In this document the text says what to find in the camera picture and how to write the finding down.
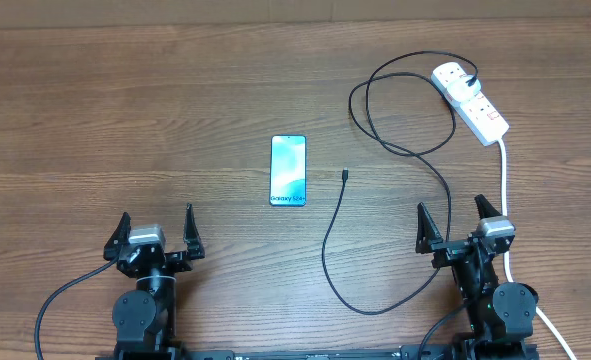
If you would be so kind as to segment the Samsung Galaxy smartphone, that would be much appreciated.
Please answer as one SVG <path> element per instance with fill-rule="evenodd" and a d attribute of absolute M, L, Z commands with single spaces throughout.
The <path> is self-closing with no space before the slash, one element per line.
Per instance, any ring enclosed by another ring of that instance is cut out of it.
<path fill-rule="evenodd" d="M 306 159 L 304 135 L 271 138 L 269 203 L 272 206 L 306 204 Z"/>

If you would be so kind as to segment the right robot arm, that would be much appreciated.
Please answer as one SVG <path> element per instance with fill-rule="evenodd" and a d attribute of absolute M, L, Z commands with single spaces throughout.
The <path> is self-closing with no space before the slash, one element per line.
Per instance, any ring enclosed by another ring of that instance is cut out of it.
<path fill-rule="evenodd" d="M 533 318 L 539 301 L 531 286 L 498 280 L 493 260 L 505 254 L 515 238 L 515 226 L 482 195 L 475 197 L 480 221 L 467 238 L 446 241 L 426 206 L 417 206 L 415 250 L 431 254 L 432 266 L 451 268 L 462 304 L 439 320 L 417 349 L 419 359 L 537 359 L 526 339 L 533 334 Z M 471 330 L 457 333 L 448 345 L 429 348 L 427 342 L 439 327 L 466 312 Z"/>

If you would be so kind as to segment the white charger plug adapter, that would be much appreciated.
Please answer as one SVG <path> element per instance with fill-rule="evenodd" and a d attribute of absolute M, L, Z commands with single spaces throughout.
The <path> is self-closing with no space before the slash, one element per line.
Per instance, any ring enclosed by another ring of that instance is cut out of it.
<path fill-rule="evenodd" d="M 481 83 L 477 79 L 470 83 L 470 79 L 462 77 L 453 81 L 446 91 L 453 103 L 462 104 L 474 98 L 481 91 Z"/>

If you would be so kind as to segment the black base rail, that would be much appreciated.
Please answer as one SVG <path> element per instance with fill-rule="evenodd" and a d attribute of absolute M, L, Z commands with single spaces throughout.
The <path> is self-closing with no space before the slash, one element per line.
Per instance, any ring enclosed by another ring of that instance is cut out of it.
<path fill-rule="evenodd" d="M 186 360 L 448 360 L 465 359 L 449 345 L 426 345 L 419 355 L 418 345 L 404 345 L 393 350 L 346 350 L 310 352 L 253 352 L 235 353 L 230 350 L 185 351 L 179 353 L 100 355 L 96 360 L 109 359 L 186 359 Z"/>

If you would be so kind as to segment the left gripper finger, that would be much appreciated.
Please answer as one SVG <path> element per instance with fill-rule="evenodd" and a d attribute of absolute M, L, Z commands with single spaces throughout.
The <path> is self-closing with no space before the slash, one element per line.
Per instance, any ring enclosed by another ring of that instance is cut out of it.
<path fill-rule="evenodd" d="M 131 217 L 127 212 L 124 212 L 117 228 L 103 248 L 103 258 L 106 261 L 113 261 L 119 256 L 122 247 L 128 243 L 130 230 Z"/>
<path fill-rule="evenodd" d="M 188 256 L 191 260 L 205 257 L 204 246 L 195 223 L 193 206 L 190 203 L 186 205 L 183 241 L 186 244 Z"/>

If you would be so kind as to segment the white power strip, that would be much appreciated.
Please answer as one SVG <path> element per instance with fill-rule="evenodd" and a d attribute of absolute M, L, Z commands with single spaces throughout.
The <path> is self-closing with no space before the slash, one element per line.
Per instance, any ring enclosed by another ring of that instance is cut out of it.
<path fill-rule="evenodd" d="M 436 67 L 431 80 L 437 85 L 449 104 L 454 108 L 473 134 L 484 146 L 500 142 L 509 130 L 509 124 L 489 99 L 480 91 L 474 98 L 462 104 L 451 101 L 446 88 L 460 78 L 473 79 L 457 62 L 448 62 Z"/>

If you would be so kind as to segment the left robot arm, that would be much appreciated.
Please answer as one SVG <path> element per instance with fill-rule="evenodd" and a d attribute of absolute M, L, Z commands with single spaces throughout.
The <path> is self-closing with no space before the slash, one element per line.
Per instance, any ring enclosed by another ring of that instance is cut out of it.
<path fill-rule="evenodd" d="M 112 310 L 117 330 L 114 359 L 188 359 L 186 346 L 176 336 L 176 275 L 193 269 L 205 257 L 193 206 L 186 205 L 183 227 L 186 248 L 167 252 L 159 224 L 133 227 L 124 213 L 103 249 L 105 260 L 136 282 Z"/>

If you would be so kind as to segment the cardboard wall panel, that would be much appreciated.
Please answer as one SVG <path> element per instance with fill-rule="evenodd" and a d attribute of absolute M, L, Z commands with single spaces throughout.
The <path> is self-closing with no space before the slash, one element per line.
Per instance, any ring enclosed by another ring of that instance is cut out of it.
<path fill-rule="evenodd" d="M 0 29 L 586 16 L 591 0 L 0 0 Z"/>

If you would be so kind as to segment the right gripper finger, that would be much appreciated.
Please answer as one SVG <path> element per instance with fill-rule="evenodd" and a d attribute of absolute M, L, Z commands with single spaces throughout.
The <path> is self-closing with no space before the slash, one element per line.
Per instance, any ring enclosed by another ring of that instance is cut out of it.
<path fill-rule="evenodd" d="M 432 219 L 427 207 L 420 202 L 417 205 L 417 237 L 415 251 L 419 254 L 428 254 L 434 251 L 434 247 L 442 244 L 444 238 Z"/>
<path fill-rule="evenodd" d="M 487 219 L 502 215 L 502 213 L 498 211 L 483 194 L 475 196 L 474 200 L 480 219 Z"/>

